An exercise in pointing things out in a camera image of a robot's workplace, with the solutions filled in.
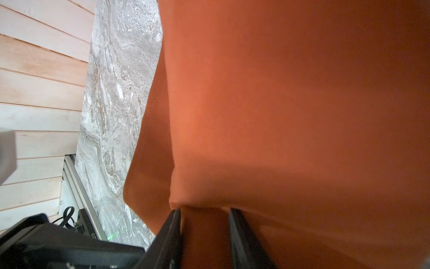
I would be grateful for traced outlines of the rust brown skirt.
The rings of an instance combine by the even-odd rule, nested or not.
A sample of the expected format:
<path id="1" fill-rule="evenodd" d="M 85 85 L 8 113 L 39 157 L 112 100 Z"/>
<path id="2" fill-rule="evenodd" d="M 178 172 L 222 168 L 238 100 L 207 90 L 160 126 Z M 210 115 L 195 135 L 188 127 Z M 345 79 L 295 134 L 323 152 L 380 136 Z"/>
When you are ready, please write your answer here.
<path id="1" fill-rule="evenodd" d="M 280 269 L 430 254 L 428 1 L 159 1 L 162 48 L 123 198 L 183 268 L 232 266 L 240 210 Z"/>

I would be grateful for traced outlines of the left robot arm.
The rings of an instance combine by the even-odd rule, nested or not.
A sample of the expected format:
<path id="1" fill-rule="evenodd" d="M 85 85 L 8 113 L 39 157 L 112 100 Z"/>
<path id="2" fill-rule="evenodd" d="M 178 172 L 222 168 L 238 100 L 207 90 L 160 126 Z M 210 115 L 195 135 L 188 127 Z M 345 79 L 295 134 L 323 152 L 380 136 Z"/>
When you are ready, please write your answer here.
<path id="1" fill-rule="evenodd" d="M 3 269 L 132 269 L 144 256 L 141 247 L 73 232 L 45 214 L 26 217 L 1 235 Z"/>

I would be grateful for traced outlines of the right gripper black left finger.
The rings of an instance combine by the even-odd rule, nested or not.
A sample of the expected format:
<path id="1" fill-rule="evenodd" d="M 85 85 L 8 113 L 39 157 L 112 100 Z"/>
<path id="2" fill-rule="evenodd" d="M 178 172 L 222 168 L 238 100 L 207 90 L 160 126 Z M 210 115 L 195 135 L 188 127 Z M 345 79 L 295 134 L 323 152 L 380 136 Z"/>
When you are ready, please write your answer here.
<path id="1" fill-rule="evenodd" d="M 135 269 L 181 268 L 181 210 L 172 211 Z"/>

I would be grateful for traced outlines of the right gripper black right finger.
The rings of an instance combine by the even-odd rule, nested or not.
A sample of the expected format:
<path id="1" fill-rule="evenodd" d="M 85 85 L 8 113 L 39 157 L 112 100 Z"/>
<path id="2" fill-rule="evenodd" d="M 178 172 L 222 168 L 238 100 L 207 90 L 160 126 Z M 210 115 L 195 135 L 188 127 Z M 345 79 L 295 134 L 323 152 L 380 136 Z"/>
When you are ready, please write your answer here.
<path id="1" fill-rule="evenodd" d="M 240 210 L 230 210 L 229 224 L 234 269 L 277 268 Z"/>

